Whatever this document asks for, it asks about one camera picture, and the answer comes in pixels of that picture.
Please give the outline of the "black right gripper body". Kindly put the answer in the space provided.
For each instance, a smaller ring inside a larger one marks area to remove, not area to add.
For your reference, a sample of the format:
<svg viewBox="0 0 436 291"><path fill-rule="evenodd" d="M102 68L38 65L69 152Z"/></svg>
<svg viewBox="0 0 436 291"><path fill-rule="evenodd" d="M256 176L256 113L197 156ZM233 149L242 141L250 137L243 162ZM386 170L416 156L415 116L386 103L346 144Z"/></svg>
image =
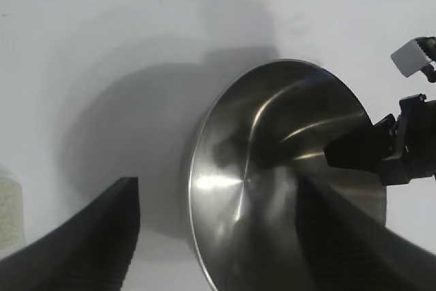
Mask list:
<svg viewBox="0 0 436 291"><path fill-rule="evenodd" d="M392 154L378 164L382 185L405 185L413 179L435 177L435 101L423 93L399 101L392 130Z"/></svg>

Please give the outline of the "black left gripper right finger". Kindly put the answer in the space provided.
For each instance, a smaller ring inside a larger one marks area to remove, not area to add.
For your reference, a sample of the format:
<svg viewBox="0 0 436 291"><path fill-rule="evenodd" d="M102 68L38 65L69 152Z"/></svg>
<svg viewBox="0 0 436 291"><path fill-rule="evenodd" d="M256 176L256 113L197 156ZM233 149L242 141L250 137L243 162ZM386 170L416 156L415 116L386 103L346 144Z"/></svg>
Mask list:
<svg viewBox="0 0 436 291"><path fill-rule="evenodd" d="M323 183L300 179L296 232L318 290L434 290L435 255Z"/></svg>

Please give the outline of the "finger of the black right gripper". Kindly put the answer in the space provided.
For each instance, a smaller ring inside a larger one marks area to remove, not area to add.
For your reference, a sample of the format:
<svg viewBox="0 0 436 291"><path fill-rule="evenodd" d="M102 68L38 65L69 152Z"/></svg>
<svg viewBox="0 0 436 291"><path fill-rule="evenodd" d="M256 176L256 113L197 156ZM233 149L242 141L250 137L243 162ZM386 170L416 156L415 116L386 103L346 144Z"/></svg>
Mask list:
<svg viewBox="0 0 436 291"><path fill-rule="evenodd" d="M422 72L429 82L435 82L435 37L417 37L397 49L390 58L400 73L409 78Z"/></svg>
<svg viewBox="0 0 436 291"><path fill-rule="evenodd" d="M394 152L396 119L388 114L375 125L366 124L324 147L329 166L377 172L379 163Z"/></svg>

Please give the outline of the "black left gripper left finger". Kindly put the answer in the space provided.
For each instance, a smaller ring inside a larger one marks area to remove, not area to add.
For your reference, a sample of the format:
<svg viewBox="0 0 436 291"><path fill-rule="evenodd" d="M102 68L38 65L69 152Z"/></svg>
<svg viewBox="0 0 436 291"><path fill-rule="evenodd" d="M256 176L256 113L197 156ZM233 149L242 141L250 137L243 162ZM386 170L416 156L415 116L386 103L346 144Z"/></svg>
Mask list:
<svg viewBox="0 0 436 291"><path fill-rule="evenodd" d="M120 290L139 231L138 179L119 179L63 225L2 259L1 289Z"/></svg>

